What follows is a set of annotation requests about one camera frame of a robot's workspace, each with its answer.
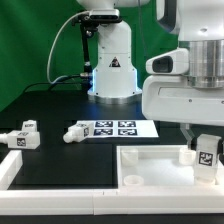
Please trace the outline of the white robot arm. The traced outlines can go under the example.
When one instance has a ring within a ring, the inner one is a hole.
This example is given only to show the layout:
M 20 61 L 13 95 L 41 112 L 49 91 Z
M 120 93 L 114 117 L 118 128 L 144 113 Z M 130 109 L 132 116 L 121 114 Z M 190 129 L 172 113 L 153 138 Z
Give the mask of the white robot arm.
M 141 94 L 145 118 L 177 122 L 190 148 L 219 154 L 217 137 L 195 138 L 187 126 L 224 126 L 224 0 L 156 0 L 156 20 L 178 36 L 178 47 L 146 62 L 142 89 L 131 62 L 131 29 L 118 11 L 137 0 L 77 2 L 87 9 L 87 27 L 99 33 L 89 97 L 112 103 Z

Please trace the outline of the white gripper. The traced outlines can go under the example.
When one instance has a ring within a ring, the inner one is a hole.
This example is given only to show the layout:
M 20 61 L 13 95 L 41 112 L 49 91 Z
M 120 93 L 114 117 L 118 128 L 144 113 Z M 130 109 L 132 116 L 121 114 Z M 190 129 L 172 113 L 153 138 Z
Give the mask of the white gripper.
M 193 149 L 190 124 L 224 126 L 224 88 L 196 89 L 183 76 L 151 75 L 143 84 L 142 113 L 146 119 L 181 123 L 187 146 Z M 217 155 L 222 154 L 221 138 Z

